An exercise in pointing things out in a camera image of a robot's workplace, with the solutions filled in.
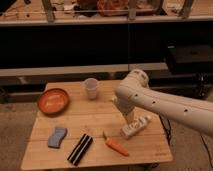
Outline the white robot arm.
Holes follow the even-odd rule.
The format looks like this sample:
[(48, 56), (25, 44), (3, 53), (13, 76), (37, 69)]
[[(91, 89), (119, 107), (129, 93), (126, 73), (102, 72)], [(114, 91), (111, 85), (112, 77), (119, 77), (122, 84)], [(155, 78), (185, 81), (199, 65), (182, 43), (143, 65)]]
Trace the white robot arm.
[(148, 75), (140, 69), (119, 83), (114, 104), (124, 116), (140, 107), (213, 137), (213, 102), (155, 91), (148, 83)]

